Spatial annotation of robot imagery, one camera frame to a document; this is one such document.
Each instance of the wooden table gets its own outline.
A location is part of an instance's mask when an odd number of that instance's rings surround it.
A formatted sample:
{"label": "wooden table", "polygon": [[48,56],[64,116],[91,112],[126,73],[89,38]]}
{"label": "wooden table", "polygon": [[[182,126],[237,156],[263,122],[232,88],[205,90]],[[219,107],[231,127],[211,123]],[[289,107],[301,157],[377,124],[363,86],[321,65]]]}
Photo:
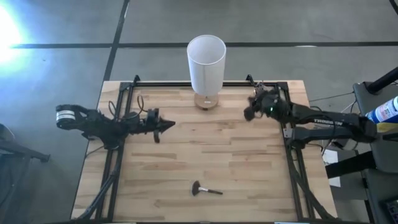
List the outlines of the wooden table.
{"label": "wooden table", "polygon": [[[308,105],[303,81],[287,82],[291,100]],[[110,118],[108,101],[116,103],[119,84],[104,82],[99,99],[98,109]],[[280,124],[265,116],[244,120],[252,91],[224,87],[219,105],[202,111],[194,105],[191,88],[136,87],[132,110],[138,109],[136,96],[141,94],[145,109],[160,108],[161,116],[176,125],[160,135],[160,144],[154,143],[152,133],[127,137],[114,221],[296,221]],[[90,142],[88,152],[101,145]],[[85,160],[72,218],[98,193],[105,157],[106,151],[100,150]],[[303,157],[312,192],[336,216],[320,149],[307,146]],[[224,195],[193,197],[190,187],[195,180]],[[305,210],[303,197],[301,201]]]}

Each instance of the concrete floor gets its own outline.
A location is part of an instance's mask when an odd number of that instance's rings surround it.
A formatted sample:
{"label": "concrete floor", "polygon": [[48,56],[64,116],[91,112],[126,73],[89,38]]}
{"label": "concrete floor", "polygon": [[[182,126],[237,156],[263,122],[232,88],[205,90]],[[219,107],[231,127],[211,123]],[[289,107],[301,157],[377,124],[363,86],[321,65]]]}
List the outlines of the concrete floor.
{"label": "concrete floor", "polygon": [[[55,126],[55,107],[95,108],[112,50],[6,50],[1,44],[111,44],[123,2],[0,2],[0,16],[8,22],[0,37],[0,123],[20,144],[51,154],[46,164],[32,161],[15,199],[21,206],[9,223],[69,219],[88,142],[79,131]],[[388,0],[131,0],[120,43],[189,42],[200,34],[226,42],[385,42],[398,40],[397,22]],[[110,80],[136,74],[142,80],[188,80],[185,54],[185,49],[118,49]],[[353,83],[375,80],[397,61],[398,45],[228,48],[225,79],[250,73],[255,79],[304,80],[313,100],[351,92]],[[350,95],[312,104],[341,111],[353,100]],[[344,218],[346,204],[340,203]]]}

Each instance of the lamp base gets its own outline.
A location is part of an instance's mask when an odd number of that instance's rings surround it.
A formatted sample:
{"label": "lamp base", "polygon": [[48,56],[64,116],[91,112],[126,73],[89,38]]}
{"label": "lamp base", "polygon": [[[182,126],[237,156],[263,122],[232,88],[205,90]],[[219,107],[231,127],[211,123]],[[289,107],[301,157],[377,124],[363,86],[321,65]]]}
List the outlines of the lamp base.
{"label": "lamp base", "polygon": [[201,96],[195,93],[195,105],[202,110],[210,110],[217,106],[218,95],[215,96]]}

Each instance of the brush handle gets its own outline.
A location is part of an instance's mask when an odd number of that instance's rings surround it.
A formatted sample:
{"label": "brush handle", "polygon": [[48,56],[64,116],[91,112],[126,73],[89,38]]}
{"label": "brush handle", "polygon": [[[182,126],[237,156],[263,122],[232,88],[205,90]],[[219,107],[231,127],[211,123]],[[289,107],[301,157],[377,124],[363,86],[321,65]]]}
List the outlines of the brush handle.
{"label": "brush handle", "polygon": [[222,195],[223,193],[222,192],[218,192],[218,191],[216,191],[216,190],[207,190],[207,192],[209,192],[209,193],[213,193],[213,194],[219,194],[219,195]]}

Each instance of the black metal frame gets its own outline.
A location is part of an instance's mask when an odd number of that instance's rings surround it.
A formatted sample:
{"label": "black metal frame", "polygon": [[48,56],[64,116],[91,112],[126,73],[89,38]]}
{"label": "black metal frame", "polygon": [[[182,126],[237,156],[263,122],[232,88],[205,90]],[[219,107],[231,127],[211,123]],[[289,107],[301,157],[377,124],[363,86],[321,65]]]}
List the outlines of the black metal frame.
{"label": "black metal frame", "polygon": [[[251,81],[252,78],[248,76],[246,78],[246,81],[242,82],[224,82],[223,86],[224,87],[233,87],[233,86],[252,86]],[[265,86],[268,87],[273,87],[275,90],[278,90],[280,93],[280,96],[285,98],[286,101],[290,101],[290,95],[289,95],[289,88],[287,85],[287,82],[265,82]],[[138,76],[135,77],[133,82],[122,82],[119,87],[119,95],[118,95],[118,102],[116,104],[116,112],[115,116],[119,117],[120,116],[120,110],[121,110],[121,104],[123,100],[123,95],[125,94],[126,90],[128,90],[128,97],[127,97],[127,103],[126,103],[126,110],[125,113],[128,113],[131,107],[132,103],[132,93],[135,87],[191,87],[190,82],[140,82],[140,78]],[[307,179],[307,173],[305,170],[305,164],[304,164],[304,159],[303,159],[303,154],[301,149],[297,150],[292,150],[288,145],[286,144],[287,138],[284,135],[284,129],[287,128],[286,125],[281,124],[280,125],[282,129],[282,135],[284,137],[284,144],[285,144],[285,151],[286,151],[286,156],[287,156],[287,165],[289,168],[289,175],[290,175],[290,181],[292,184],[292,192],[293,192],[293,198],[294,198],[294,204],[295,204],[295,210],[296,210],[296,215],[297,215],[297,222],[290,222],[290,223],[311,223],[311,224],[327,224],[327,223],[336,223],[336,224],[363,224],[363,222],[346,222],[346,221],[341,221],[339,219],[336,219],[332,216],[330,216],[326,210],[322,207],[322,205],[319,203],[319,201],[316,199],[314,194],[311,193],[309,185],[308,185],[308,179]],[[110,167],[111,167],[111,161],[112,161],[112,156],[113,156],[113,151],[108,151],[106,160],[105,160],[105,167],[104,167],[104,172],[103,172],[103,179],[102,179],[102,184],[101,184],[101,190],[99,194],[96,196],[94,199],[93,203],[90,205],[90,212],[87,213],[87,211],[79,217],[76,220],[70,220],[68,222],[63,222],[63,223],[112,223],[113,221],[113,215],[114,215],[114,207],[116,203],[116,196],[117,196],[117,191],[118,191],[118,183],[119,183],[119,175],[121,171],[121,163],[122,163],[122,158],[123,158],[123,152],[124,152],[124,141],[122,145],[116,150],[117,151],[117,158],[116,158],[116,164],[114,167],[114,170],[112,173],[109,173]],[[294,159],[292,152],[295,151],[296,155],[296,160]],[[295,168],[294,162],[297,163],[299,172]],[[110,200],[109,200],[109,209],[108,209],[108,214],[106,218],[103,218],[103,203],[104,203],[104,196],[106,192],[109,190],[110,186],[112,185],[112,190],[111,190],[111,195],[110,195]],[[299,188],[297,186],[300,186],[300,188],[304,192],[304,198],[305,198],[305,203],[308,211],[308,218],[304,217],[303,214],[303,208],[301,206],[301,201],[300,201],[300,195],[299,195]],[[317,219],[315,216],[315,210],[318,212],[318,214],[324,218],[324,219]],[[90,219],[92,216],[94,210],[96,210],[96,215],[95,219]],[[169,223],[171,224],[172,222],[134,222],[136,224],[155,224],[155,223]]]}

